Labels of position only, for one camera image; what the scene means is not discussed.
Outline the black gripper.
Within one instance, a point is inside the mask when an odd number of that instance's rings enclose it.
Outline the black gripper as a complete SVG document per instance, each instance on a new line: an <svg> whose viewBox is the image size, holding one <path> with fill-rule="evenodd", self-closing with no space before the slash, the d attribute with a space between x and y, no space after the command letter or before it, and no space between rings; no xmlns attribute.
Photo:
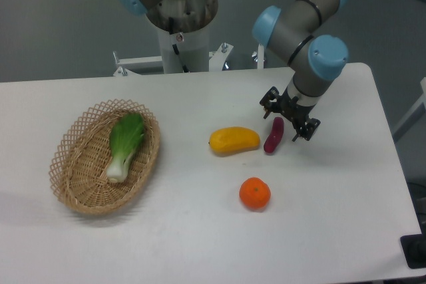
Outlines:
<svg viewBox="0 0 426 284"><path fill-rule="evenodd" d="M309 114L314 106L302 106L297 101L296 97L290 98L287 91L279 97L277 88L274 86L271 87L260 100L260 105L264 109L263 119L267 119L271 113L278 113L280 107L280 113L293 124L296 131L292 142L295 142L298 138L310 141L320 126L321 121L309 118Z"/></svg>

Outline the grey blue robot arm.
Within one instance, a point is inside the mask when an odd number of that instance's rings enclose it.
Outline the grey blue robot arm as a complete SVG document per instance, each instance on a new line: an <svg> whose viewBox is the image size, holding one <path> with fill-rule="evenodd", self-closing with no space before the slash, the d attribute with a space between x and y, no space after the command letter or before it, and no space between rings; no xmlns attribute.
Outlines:
<svg viewBox="0 0 426 284"><path fill-rule="evenodd" d="M119 0L133 15L144 15L157 28L166 73L208 69L208 27L217 0ZM347 0L295 0L286 10L266 8L256 19L255 40L294 71L283 93L271 88L261 99L267 113L290 121L297 138L309 140L320 122L310 112L341 74L347 59L345 43L330 35L314 36Z"/></svg>

